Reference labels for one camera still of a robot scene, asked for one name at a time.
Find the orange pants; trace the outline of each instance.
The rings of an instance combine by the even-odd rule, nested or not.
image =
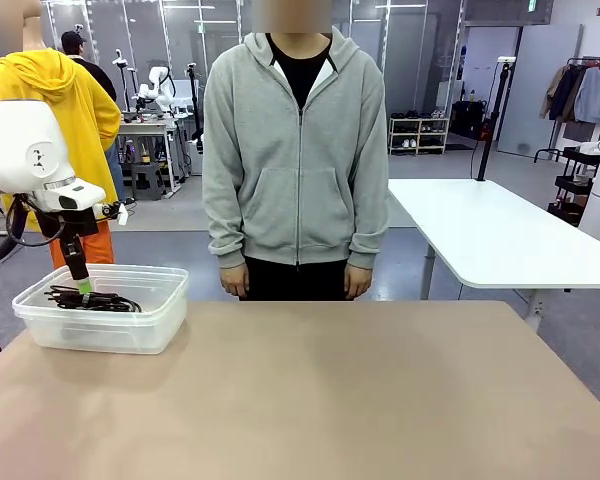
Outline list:
[[[82,248],[87,257],[87,263],[115,263],[113,257],[113,243],[111,242],[111,231],[107,222],[98,223],[98,233],[88,237],[82,237]],[[60,249],[60,240],[56,240],[49,245],[51,248],[51,258],[53,259],[53,268],[57,269],[65,265],[62,250]]]

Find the clear plastic bin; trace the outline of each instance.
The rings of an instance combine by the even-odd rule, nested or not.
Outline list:
[[[137,302],[142,313],[64,310],[44,292],[75,286],[69,269],[47,275],[13,299],[35,342],[43,347],[111,353],[158,354],[187,315],[186,270],[128,265],[87,265],[93,290]]]

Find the hand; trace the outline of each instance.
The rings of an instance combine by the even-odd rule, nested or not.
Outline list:
[[[347,300],[354,300],[364,295],[373,279],[373,270],[347,265],[344,271],[344,291],[347,292]]]
[[[234,297],[247,298],[249,293],[249,269],[243,263],[233,268],[220,269],[220,283]]]

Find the hoodie hood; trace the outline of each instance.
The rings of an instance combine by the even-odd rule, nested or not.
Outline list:
[[[359,50],[359,47],[350,38],[345,38],[336,27],[332,27],[331,36],[333,41],[329,50],[329,57],[333,61],[336,70],[342,72]],[[258,62],[265,67],[271,65],[273,52],[269,46],[266,33],[250,33],[245,37],[244,44]]]
[[[12,53],[1,58],[0,65],[9,67],[50,103],[63,100],[76,78],[77,64],[52,48]]]

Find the gray hoodie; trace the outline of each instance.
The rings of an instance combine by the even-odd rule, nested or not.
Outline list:
[[[302,110],[265,34],[213,64],[203,190],[222,268],[243,255],[373,267],[388,222],[384,83],[335,28],[329,56]]]

